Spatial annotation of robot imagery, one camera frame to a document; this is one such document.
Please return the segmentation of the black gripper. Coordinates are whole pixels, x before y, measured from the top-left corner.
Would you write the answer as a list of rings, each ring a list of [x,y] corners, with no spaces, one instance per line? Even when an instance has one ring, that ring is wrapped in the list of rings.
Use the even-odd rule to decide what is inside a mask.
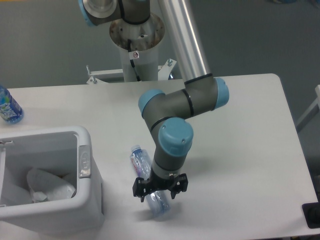
[[[134,197],[140,198],[144,202],[145,197],[156,191],[169,190],[172,199],[180,192],[186,192],[188,188],[188,177],[186,173],[182,173],[177,177],[170,176],[164,179],[151,172],[148,179],[137,177],[132,186]]]

